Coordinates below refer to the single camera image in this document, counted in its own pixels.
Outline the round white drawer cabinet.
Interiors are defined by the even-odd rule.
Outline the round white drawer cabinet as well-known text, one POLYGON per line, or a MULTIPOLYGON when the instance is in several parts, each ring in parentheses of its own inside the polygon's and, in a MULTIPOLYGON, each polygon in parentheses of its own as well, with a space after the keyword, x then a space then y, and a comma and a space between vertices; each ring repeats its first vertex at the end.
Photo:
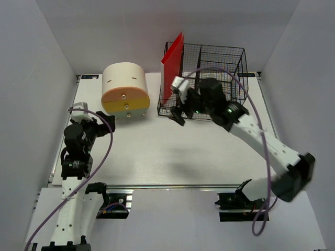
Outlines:
POLYGON ((102 74, 101 104, 106 113, 116 118, 144 116, 150 107, 144 70, 131 62, 106 67, 102 74))

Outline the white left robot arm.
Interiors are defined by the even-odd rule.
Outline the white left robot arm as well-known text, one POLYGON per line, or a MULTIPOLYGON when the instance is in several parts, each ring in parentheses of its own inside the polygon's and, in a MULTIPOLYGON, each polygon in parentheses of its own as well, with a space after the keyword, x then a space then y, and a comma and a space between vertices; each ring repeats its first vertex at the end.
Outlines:
POLYGON ((62 204, 50 243, 42 250, 91 250, 88 239, 97 213, 110 204, 107 185, 90 182, 91 150, 97 138, 114 133, 115 116, 83 110, 70 122, 61 152, 62 204))

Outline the red folder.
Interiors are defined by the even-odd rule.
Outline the red folder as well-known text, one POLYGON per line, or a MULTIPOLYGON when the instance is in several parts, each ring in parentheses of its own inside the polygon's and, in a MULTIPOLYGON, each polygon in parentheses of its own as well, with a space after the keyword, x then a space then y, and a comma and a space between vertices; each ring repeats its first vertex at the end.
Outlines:
POLYGON ((176 76, 179 76, 182 53, 184 47, 184 35, 181 32, 173 43, 166 49, 161 60, 161 87, 160 103, 165 105, 172 95, 171 84, 176 76))

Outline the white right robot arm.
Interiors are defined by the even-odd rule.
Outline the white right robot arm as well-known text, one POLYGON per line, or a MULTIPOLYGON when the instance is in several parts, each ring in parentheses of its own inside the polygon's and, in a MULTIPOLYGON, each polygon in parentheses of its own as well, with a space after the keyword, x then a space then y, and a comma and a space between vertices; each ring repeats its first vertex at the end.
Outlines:
POLYGON ((177 95, 170 119, 180 125, 195 113, 209 115, 212 121, 244 141, 264 159, 268 159, 275 175, 270 178, 244 181, 235 191, 237 204, 247 209, 258 199, 268 196, 291 202, 311 181, 315 158, 290 149, 271 134, 262 131, 249 111, 235 101, 228 101, 221 83, 215 78, 199 82, 199 91, 182 77, 175 77, 171 90, 177 95))

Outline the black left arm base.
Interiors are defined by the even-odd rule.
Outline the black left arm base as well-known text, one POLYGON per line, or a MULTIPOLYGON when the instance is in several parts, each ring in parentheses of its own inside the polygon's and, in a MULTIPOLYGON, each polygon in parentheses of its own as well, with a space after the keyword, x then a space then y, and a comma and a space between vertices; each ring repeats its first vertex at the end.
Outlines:
POLYGON ((97 211, 97 219, 126 219, 132 204, 132 191, 129 189, 114 189, 105 183, 89 184, 85 193, 97 192, 103 200, 97 211))

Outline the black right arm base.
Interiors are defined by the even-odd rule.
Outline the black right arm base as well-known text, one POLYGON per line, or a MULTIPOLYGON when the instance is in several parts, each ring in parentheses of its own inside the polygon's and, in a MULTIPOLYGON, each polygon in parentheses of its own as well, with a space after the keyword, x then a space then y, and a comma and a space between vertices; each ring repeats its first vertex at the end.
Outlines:
POLYGON ((238 185, 216 186, 220 222, 261 222, 266 219, 267 179, 248 179, 238 185))

